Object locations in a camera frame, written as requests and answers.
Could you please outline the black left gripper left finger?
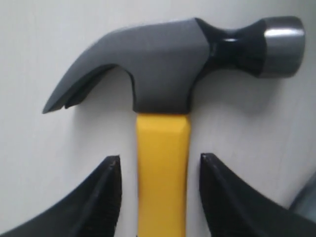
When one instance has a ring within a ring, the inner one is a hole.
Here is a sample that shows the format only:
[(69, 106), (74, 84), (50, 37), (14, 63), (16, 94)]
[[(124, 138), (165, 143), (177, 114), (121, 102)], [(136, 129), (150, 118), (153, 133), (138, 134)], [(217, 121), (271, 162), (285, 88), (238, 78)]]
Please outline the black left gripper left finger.
[(109, 156), (65, 198), (2, 236), (113, 237), (120, 208), (120, 157)]

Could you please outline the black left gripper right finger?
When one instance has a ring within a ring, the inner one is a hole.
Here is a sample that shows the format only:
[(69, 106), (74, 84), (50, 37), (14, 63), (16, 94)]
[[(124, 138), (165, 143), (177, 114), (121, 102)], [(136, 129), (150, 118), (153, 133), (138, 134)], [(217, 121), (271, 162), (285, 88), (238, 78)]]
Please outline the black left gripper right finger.
[(213, 237), (314, 237), (315, 222), (265, 197), (213, 153), (200, 156), (199, 195)]

